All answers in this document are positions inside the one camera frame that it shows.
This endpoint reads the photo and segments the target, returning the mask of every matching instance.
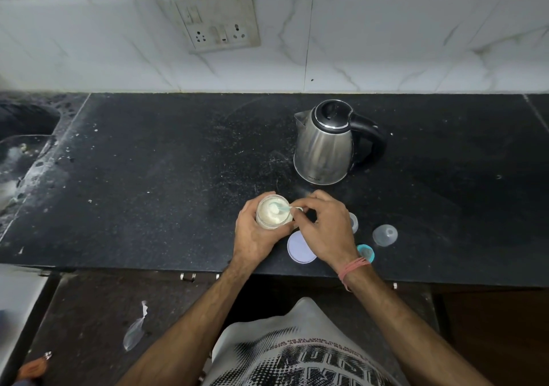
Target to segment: black kettle handle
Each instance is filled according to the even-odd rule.
[[[360,138],[369,140],[372,143],[372,151],[365,157],[364,153],[359,152],[359,139],[353,139],[356,143],[353,153],[353,161],[351,162],[350,169],[366,168],[372,166],[377,162],[385,153],[387,147],[387,133],[381,128],[381,126],[375,124],[372,120],[359,116],[355,113],[351,113],[349,117],[349,126],[352,132],[356,132],[360,135]]]

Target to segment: electric kettle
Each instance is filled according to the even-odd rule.
[[[294,117],[298,126],[295,170],[311,183],[339,182],[352,169],[370,167],[385,153],[387,136],[381,126],[355,114],[344,101],[323,101]],[[369,153],[362,150],[362,139],[371,143]]]

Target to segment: plastic cap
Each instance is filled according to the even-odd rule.
[[[288,254],[294,262],[305,265],[311,263],[316,255],[307,245],[301,231],[296,231],[288,239]]]
[[[353,227],[353,234],[355,234],[359,230],[359,219],[356,218],[356,215],[354,215],[352,212],[349,212],[349,217],[351,217],[351,225]]]
[[[380,225],[372,233],[374,243],[381,247],[393,244],[399,236],[399,232],[390,224]]]
[[[374,258],[375,258],[374,250],[367,244],[359,244],[358,246],[356,246],[356,250],[358,250],[359,254],[370,263],[374,261]]]

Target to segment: graphic print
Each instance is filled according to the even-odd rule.
[[[279,341],[297,330],[291,327],[274,331],[256,341],[238,344],[237,366],[211,386],[395,386],[387,376],[343,351],[340,345],[303,344],[312,339]],[[260,358],[273,349],[277,349],[277,355]]]

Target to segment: t-shirt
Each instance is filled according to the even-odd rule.
[[[204,386],[400,386],[310,298],[284,316],[227,327]]]

